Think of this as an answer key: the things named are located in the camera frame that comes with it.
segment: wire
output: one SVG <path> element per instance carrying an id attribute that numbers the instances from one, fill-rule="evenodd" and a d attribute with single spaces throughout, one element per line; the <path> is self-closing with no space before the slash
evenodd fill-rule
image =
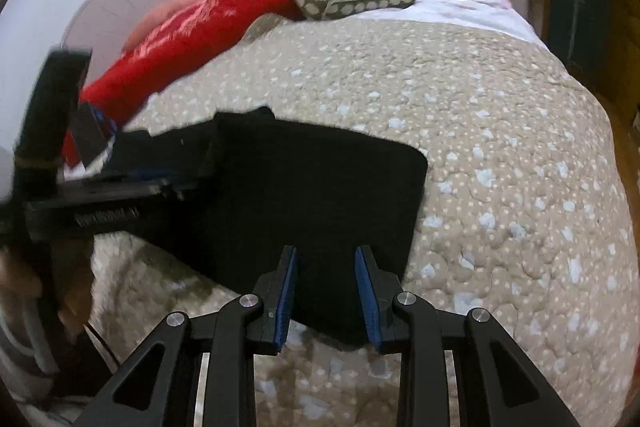
<path id="1" fill-rule="evenodd" d="M 115 365 L 117 367 L 120 367 L 120 361 L 118 360 L 118 357 L 116 357 L 114 352 L 111 350 L 111 347 L 109 347 L 109 344 L 105 342 L 104 338 L 100 336 L 100 334 L 95 330 L 91 323 L 87 323 L 86 327 L 89 331 L 91 331 L 91 334 L 98 340 L 98 342 L 100 342 L 100 345 L 104 348 L 104 350 L 109 353 L 109 356 L 111 357 L 111 360 L 113 360 Z"/>

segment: white cloth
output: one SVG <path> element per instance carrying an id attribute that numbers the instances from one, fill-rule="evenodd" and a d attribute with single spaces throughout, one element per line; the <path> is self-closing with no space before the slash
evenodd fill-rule
<path id="1" fill-rule="evenodd" d="M 384 8 L 353 17 L 457 24 L 506 33 L 546 49 L 532 26 L 511 7 L 509 0 L 416 0 L 408 8 Z"/>

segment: black mat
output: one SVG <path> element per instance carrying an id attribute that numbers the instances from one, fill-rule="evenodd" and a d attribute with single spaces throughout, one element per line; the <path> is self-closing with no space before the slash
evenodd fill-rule
<path id="1" fill-rule="evenodd" d="M 121 133 L 106 169 L 212 174 L 171 234 L 145 238 L 238 293 L 295 245 L 293 318 L 363 344 L 353 252 L 371 245 L 380 268 L 402 279 L 427 161 L 397 142 L 269 116 L 218 113 L 156 137 Z"/>

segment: folded red blanket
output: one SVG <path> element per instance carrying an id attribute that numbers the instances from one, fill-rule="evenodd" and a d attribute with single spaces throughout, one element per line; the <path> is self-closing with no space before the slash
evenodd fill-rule
<path id="1" fill-rule="evenodd" d="M 173 81 L 193 73 L 238 43 L 261 15 L 276 13 L 302 19 L 292 0 L 200 0 L 155 28 L 135 49 L 80 94 L 117 126 L 123 126 L 146 99 Z M 73 139 L 67 134 L 63 149 L 69 166 L 79 163 Z"/>

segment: beige floral bedspread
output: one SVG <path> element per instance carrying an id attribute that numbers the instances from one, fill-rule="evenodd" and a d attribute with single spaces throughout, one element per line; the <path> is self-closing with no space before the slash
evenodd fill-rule
<path id="1" fill-rule="evenodd" d="M 264 103 L 427 155 L 404 288 L 448 311 L 489 309 L 581 425 L 615 423 L 638 347 L 636 248 L 605 111 L 555 57 L 460 26 L 284 25 L 176 82 L 134 126 L 161 132 Z M 95 320 L 121 357 L 166 313 L 235 296 L 125 234 L 96 248 Z M 256 380 L 262 427 L 395 422 L 398 357 L 303 325 L 281 356 L 257 358 Z"/>

